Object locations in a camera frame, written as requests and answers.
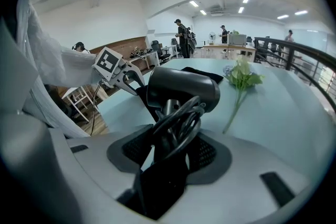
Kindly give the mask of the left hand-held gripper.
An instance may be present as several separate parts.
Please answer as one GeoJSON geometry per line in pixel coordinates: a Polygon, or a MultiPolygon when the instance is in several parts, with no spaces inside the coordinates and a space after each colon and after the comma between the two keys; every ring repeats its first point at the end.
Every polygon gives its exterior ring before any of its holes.
{"type": "Polygon", "coordinates": [[[93,68],[107,86],[116,86],[132,95],[138,95],[138,93],[126,82],[126,76],[136,81],[139,86],[145,86],[145,80],[140,69],[124,60],[120,53],[108,47],[104,47],[98,53],[93,68]]]}

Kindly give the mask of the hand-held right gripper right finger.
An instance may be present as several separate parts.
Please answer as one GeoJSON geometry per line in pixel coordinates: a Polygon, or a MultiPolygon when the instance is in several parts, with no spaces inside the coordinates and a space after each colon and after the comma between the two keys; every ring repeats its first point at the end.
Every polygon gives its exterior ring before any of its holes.
{"type": "Polygon", "coordinates": [[[182,197],[167,211],[163,223],[250,223],[279,207],[260,175],[275,172],[294,194],[310,184],[267,148],[232,136],[208,132],[232,154],[228,171],[216,182],[188,186],[182,197]]]}

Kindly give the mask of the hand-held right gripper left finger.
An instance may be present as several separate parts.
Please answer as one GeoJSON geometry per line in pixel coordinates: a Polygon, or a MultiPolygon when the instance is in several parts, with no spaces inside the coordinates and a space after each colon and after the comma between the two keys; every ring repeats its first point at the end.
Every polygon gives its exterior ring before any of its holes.
{"type": "Polygon", "coordinates": [[[132,187],[134,174],[119,171],[107,158],[107,149],[126,135],[143,131],[140,125],[125,132],[81,138],[65,138],[60,129],[50,129],[56,159],[73,194],[70,223],[153,223],[117,202],[132,187]]]}

